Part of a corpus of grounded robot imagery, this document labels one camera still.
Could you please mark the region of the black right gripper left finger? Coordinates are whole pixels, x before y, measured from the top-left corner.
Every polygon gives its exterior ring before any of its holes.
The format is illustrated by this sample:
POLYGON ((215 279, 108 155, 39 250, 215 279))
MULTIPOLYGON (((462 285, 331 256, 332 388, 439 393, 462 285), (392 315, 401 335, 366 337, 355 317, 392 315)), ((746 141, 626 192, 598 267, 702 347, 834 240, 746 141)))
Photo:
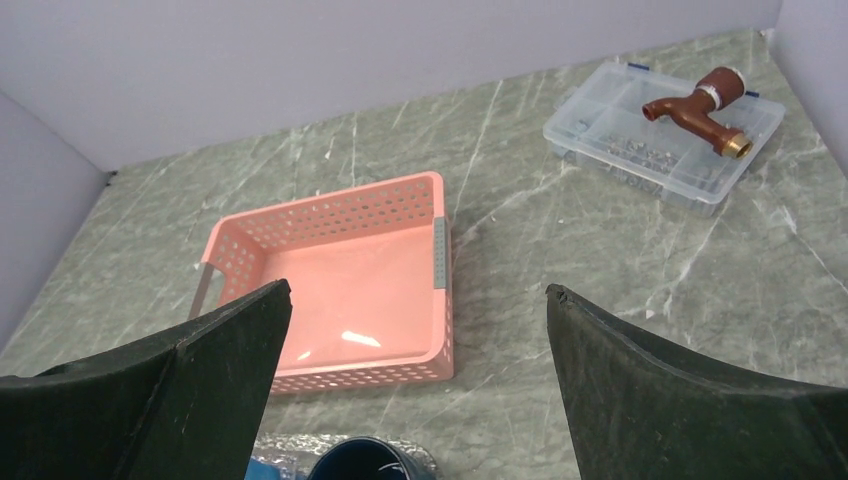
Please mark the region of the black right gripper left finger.
POLYGON ((292 314, 271 282, 131 343, 1 380, 5 479, 241 479, 292 314))

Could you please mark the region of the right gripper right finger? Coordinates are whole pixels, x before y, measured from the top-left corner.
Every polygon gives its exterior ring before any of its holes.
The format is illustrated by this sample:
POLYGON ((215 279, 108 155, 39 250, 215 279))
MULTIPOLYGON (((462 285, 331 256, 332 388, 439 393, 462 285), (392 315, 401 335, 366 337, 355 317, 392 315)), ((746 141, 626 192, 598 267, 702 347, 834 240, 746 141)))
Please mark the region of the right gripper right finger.
POLYGON ((740 368, 548 286, 547 333, 585 479, 843 479, 847 392, 740 368))

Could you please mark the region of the clear textured plastic tray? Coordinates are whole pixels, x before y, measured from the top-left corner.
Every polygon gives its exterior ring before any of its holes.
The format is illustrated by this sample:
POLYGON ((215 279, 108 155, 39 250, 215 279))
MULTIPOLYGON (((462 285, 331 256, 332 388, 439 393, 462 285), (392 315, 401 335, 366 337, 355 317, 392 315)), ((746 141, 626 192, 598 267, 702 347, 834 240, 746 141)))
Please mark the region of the clear textured plastic tray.
MULTIPOLYGON (((273 465, 281 471, 282 479, 307 479, 318 458, 334 445, 354 437, 331 434, 261 435, 254 442, 251 459, 273 465)), ((385 441, 420 461, 429 471, 443 477, 435 458, 422 446, 405 440, 385 441)))

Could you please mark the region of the dark blue mug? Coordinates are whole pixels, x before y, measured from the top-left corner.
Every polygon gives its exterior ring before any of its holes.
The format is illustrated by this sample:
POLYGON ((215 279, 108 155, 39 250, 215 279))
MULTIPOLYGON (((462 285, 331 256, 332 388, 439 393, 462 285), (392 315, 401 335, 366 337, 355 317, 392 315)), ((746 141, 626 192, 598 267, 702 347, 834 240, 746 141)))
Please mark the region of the dark blue mug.
POLYGON ((344 440, 321 455, 307 479, 314 480, 433 480, 437 475, 420 461, 373 437, 344 440))

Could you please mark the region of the pink plastic perforated basket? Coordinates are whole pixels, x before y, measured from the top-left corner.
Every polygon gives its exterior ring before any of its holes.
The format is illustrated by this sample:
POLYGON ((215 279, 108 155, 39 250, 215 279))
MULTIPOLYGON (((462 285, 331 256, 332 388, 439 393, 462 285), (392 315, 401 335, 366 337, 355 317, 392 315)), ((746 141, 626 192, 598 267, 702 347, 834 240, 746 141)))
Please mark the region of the pink plastic perforated basket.
POLYGON ((191 317, 215 274, 220 304, 289 283, 293 312, 275 394, 454 375, 450 222, 438 173, 226 216, 200 264, 191 317))

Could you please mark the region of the blue toothpaste tube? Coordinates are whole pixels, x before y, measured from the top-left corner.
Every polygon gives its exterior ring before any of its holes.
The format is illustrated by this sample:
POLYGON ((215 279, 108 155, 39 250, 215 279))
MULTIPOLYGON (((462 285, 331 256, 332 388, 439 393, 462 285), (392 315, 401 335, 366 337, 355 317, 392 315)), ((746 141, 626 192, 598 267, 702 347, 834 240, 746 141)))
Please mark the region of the blue toothpaste tube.
POLYGON ((245 480, 281 480, 281 471, 261 461, 250 459, 245 473, 245 480))

